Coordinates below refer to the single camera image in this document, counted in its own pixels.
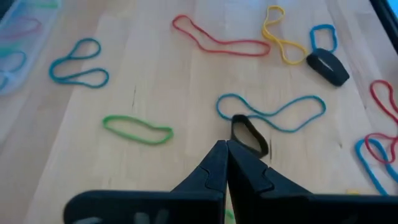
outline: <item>black rubber band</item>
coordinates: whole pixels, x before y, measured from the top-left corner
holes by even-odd
[[[334,86],[342,86],[349,74],[336,56],[325,49],[315,49],[307,57],[308,65]]]
[[[234,125],[236,123],[243,123],[245,125],[245,127],[247,127],[247,129],[249,130],[249,132],[257,139],[259,145],[260,145],[260,150],[255,150],[254,148],[246,145],[245,143],[241,142],[238,137],[236,137],[235,132],[234,132]],[[264,139],[264,137],[262,137],[262,135],[260,134],[259,131],[257,131],[257,129],[254,127],[254,125],[250,122],[249,118],[245,115],[242,114],[236,114],[232,117],[232,121],[231,121],[231,140],[236,141],[237,143],[239,143],[240,145],[244,146],[246,149],[248,149],[249,151],[251,151],[255,156],[257,156],[258,158],[262,158],[266,155],[268,155],[268,143],[267,141]]]

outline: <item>wooden table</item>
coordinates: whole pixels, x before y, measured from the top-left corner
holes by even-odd
[[[206,54],[170,26],[184,13],[219,39],[262,40],[261,25],[271,4],[286,9],[272,33],[308,49],[314,25],[334,24],[335,55],[351,74],[343,87],[332,87],[305,63],[284,64],[275,44],[264,58]],[[317,36],[319,46],[331,46],[327,32]],[[48,76],[50,63],[84,37],[100,40],[103,53],[58,72],[104,67],[111,74],[109,84],[99,90],[55,84]],[[289,47],[288,55],[299,58],[301,53]],[[253,121],[272,145],[272,158],[264,162],[312,192],[376,194],[353,145],[370,132],[396,134],[368,88],[380,78],[398,86],[397,59],[367,0],[65,1],[27,83],[0,98],[0,223],[61,223],[65,203],[89,189],[172,189],[216,140],[229,138],[230,124],[215,111],[217,97],[227,92],[242,94],[267,111],[302,95],[323,98],[326,114],[295,134]],[[99,80],[96,75],[89,79]],[[386,101],[386,91],[379,94]],[[222,109],[244,111],[234,100]],[[317,111],[319,106],[308,101],[274,121],[294,127]],[[170,125],[175,137],[161,146],[122,139],[101,127],[108,114]],[[396,194],[382,165],[370,157],[369,163]]]

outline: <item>yellow rubber band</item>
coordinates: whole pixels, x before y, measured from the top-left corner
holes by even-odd
[[[355,190],[355,189],[348,189],[346,191],[347,194],[351,194],[351,195],[360,195],[360,192]]]
[[[278,19],[276,19],[274,21],[269,21],[268,17],[269,17],[269,11],[270,10],[278,10],[278,11],[280,11],[282,13],[282,15]],[[268,8],[267,8],[267,17],[266,17],[266,19],[264,21],[264,24],[262,25],[262,36],[265,39],[269,39],[269,40],[271,40],[271,41],[273,41],[273,42],[278,44],[279,49],[280,49],[280,54],[282,56],[282,60],[285,63],[287,63],[289,65],[296,65],[296,64],[299,64],[299,63],[301,63],[301,62],[303,62],[305,60],[305,58],[308,55],[307,49],[304,46],[302,46],[302,45],[300,45],[298,43],[295,43],[295,42],[292,42],[292,41],[289,41],[289,40],[278,39],[276,36],[272,35],[268,31],[268,28],[267,28],[267,26],[269,26],[269,25],[273,25],[273,24],[276,24],[276,23],[280,22],[284,17],[285,17],[285,9],[283,9],[280,6],[268,6]],[[300,60],[297,60],[297,61],[291,61],[291,60],[287,59],[287,57],[285,55],[285,49],[284,49],[283,44],[290,44],[290,45],[293,45],[293,46],[297,47],[298,49],[300,49],[303,52],[303,54],[304,54],[303,58],[300,59]]]

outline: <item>green rubber band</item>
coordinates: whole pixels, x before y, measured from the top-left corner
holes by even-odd
[[[144,139],[144,138],[141,138],[139,136],[136,136],[136,135],[133,135],[133,134],[129,134],[129,133],[125,133],[123,131],[117,130],[117,129],[112,128],[112,127],[110,127],[108,125],[108,123],[110,121],[116,121],[116,120],[128,121],[128,122],[131,122],[131,123],[142,124],[142,125],[148,127],[149,129],[165,131],[168,134],[166,135],[166,137],[164,137],[163,139],[161,139],[159,141],[153,141],[153,140]],[[149,123],[147,121],[141,120],[139,118],[127,116],[127,115],[109,115],[109,116],[106,116],[102,120],[102,124],[103,124],[105,129],[117,134],[118,136],[121,136],[121,137],[126,138],[126,139],[130,139],[130,140],[133,140],[133,141],[141,142],[141,143],[144,143],[144,144],[149,144],[149,145],[163,144],[163,143],[167,142],[170,138],[172,138],[174,136],[173,129],[170,128],[170,127],[167,127],[167,126],[156,126],[156,125],[151,124],[151,123]]]
[[[21,43],[21,41],[18,41],[11,44],[0,44],[0,56],[9,55],[11,52],[16,51],[21,46]]]
[[[225,216],[230,218],[233,222],[235,221],[234,212],[231,209],[225,210]]]
[[[58,9],[58,3],[53,2],[53,3],[36,3],[36,2],[30,2],[26,1],[25,3],[31,4],[36,7],[41,7],[41,8],[47,8],[47,9]]]

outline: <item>plastic container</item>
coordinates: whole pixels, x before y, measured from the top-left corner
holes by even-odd
[[[39,56],[61,0],[16,0],[0,21],[0,95],[18,89]]]

